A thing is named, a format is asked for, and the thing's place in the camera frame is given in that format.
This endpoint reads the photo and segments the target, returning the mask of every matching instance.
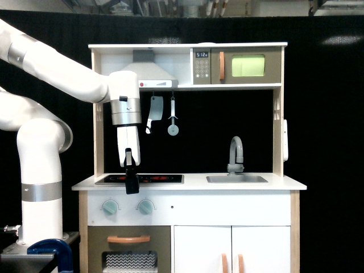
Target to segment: cleaver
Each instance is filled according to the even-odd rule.
[[[146,133],[151,134],[152,121],[159,121],[163,114],[163,97],[152,96],[150,98],[150,112],[147,121]]]

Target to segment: orange handle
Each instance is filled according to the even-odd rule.
[[[150,241],[150,235],[143,235],[140,237],[108,236],[107,241],[109,243],[144,243]]]
[[[244,273],[243,254],[239,254],[239,273]]]
[[[224,53],[220,52],[220,81],[225,79],[225,57]]]
[[[226,254],[222,255],[222,273],[228,273],[228,259]]]

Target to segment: digital display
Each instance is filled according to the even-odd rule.
[[[208,58],[208,57],[209,57],[208,51],[196,52],[196,58]]]

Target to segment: ceiling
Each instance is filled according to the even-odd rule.
[[[0,9],[167,17],[264,17],[364,14],[346,0],[0,0]]]

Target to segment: faucet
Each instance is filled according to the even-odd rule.
[[[228,175],[236,175],[236,172],[242,173],[244,170],[243,162],[243,144],[240,137],[234,136],[230,144],[230,159],[229,164],[227,165]]]

